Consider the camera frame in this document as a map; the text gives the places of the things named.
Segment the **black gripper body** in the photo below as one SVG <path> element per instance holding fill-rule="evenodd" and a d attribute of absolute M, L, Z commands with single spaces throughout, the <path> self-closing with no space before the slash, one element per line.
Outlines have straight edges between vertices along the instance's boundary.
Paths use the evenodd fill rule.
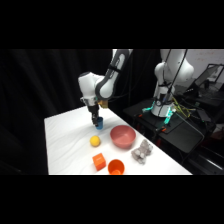
<path fill-rule="evenodd" d="M 99 105 L 96 104 L 94 106 L 88 106 L 88 111 L 92 114 L 95 114 L 97 115 L 98 114 L 98 111 L 99 111 Z"/>

